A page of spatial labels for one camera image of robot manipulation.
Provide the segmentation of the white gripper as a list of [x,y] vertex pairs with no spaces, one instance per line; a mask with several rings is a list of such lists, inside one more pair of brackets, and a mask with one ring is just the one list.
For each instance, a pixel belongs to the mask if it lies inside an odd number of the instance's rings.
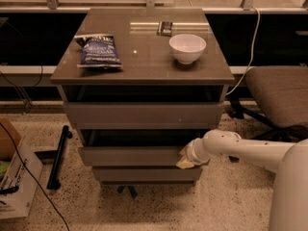
[[210,155],[207,152],[203,140],[197,138],[188,143],[179,153],[180,160],[176,166],[181,169],[192,168],[194,165],[200,166],[210,160]]

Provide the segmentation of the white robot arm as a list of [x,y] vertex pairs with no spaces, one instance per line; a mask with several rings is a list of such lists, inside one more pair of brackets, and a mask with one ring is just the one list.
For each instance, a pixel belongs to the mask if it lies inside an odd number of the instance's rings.
[[269,231],[308,231],[308,140],[245,140],[218,129],[190,141],[176,166],[201,166],[218,155],[235,156],[276,174]]

